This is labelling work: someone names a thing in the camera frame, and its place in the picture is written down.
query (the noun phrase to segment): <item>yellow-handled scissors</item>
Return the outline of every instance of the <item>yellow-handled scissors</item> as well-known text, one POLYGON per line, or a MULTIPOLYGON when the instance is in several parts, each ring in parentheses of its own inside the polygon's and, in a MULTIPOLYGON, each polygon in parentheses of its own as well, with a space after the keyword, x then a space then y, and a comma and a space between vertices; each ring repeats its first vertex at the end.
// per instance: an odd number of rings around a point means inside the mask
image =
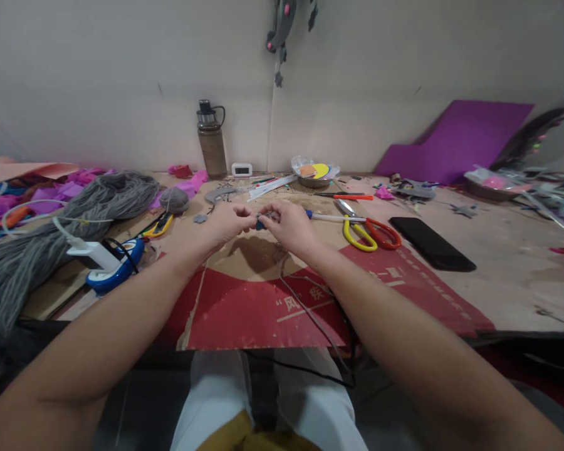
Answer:
POLYGON ((155 226, 144 232, 142 236, 146 238, 156 238, 158 236, 161 236, 167 231, 173 220, 173 213, 164 212, 163 216, 157 221, 155 226))
POLYGON ((359 225, 359 222, 364 222, 365 225, 368 227, 368 230, 370 231, 370 233, 372 233, 372 235, 374 235, 374 237, 380 242, 380 246, 383 247, 384 249, 388 250, 388 251, 393 251, 394 249, 398 248, 399 246, 401 246, 401 238, 399 237, 399 234, 394 231, 393 229, 391 229, 389 226, 382 224, 376 220, 373 220, 372 218, 363 218, 361 216, 358 216, 353 209, 349 206, 348 203, 346 203, 344 200, 340 200, 340 199, 335 199, 334 203, 337 205, 338 209, 341 210, 344 214, 345 217, 349 217, 352 218, 354 220, 346 220, 344 225, 343 225, 343 235, 345 236, 345 238, 347 239, 347 241, 349 243, 351 243, 353 246, 355 246, 357 249, 360 249, 361 251, 364 252, 373 252, 376 249, 378 249, 378 244, 376 243, 376 241, 374 240, 374 238, 372 238, 368 232, 366 232, 362 226, 359 225), (368 243, 370 243, 369 246, 365 246, 363 244, 361 244, 360 242, 358 242, 357 240, 355 240, 352 236, 351 233, 349 231, 349 226, 353 227, 355 229, 355 232, 357 232, 358 234, 360 234, 368 243), (377 226, 379 229, 381 229, 383 232, 385 232, 390 238, 391 241, 386 241, 376 230, 376 228, 374 226, 377 226))

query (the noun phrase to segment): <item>yellow cloth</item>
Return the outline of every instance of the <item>yellow cloth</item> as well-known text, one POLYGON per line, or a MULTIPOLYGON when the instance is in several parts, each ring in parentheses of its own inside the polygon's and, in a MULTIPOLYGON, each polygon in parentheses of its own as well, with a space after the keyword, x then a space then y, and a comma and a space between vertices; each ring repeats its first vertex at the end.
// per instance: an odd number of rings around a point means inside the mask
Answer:
POLYGON ((246 410, 212 433, 197 451, 230 450, 320 451, 316 445, 293 431, 254 432, 246 410))

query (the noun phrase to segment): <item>black smartphone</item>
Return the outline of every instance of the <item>black smartphone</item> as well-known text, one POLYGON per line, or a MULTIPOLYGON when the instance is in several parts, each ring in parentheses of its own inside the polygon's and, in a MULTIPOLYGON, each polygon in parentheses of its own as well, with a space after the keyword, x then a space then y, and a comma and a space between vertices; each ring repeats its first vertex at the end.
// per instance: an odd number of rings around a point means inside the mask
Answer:
POLYGON ((476 265, 432 230, 424 221, 410 217, 392 217, 389 222, 424 259, 437 269, 470 272, 476 265))

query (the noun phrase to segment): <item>finger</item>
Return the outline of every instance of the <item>finger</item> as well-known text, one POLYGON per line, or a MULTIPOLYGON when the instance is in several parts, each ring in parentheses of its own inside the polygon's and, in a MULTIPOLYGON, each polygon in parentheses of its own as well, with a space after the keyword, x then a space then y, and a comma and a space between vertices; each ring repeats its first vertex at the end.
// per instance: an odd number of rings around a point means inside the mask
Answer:
POLYGON ((240 217, 238 221, 243 229, 245 229, 244 231, 247 232, 251 227, 255 227, 255 225, 257 224, 257 217, 253 215, 240 217))
POLYGON ((260 221, 260 223, 262 223, 270 231, 276 230, 276 228, 279 226, 279 224, 276 221, 271 220, 270 218, 264 215, 259 216, 258 221, 260 221))
POLYGON ((275 212, 281 213, 281 210, 282 210, 281 202, 279 200, 274 200, 273 202, 270 202, 267 205, 265 205, 264 207, 262 207, 259 210, 259 213, 265 214, 265 213, 270 212, 270 211, 275 211, 275 212))
POLYGON ((255 215, 253 210, 246 204, 232 204, 232 210, 240 217, 247 217, 255 215))

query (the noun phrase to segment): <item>white charger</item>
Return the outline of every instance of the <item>white charger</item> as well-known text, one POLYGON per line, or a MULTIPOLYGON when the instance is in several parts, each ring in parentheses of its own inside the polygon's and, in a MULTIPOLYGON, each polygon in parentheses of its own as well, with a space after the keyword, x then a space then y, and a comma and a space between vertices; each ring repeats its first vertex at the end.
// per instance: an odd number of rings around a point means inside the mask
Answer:
POLYGON ((120 261, 105 247, 96 241, 86 241, 85 246, 73 246, 67 254, 76 257, 95 272, 113 272, 120 265, 120 261))

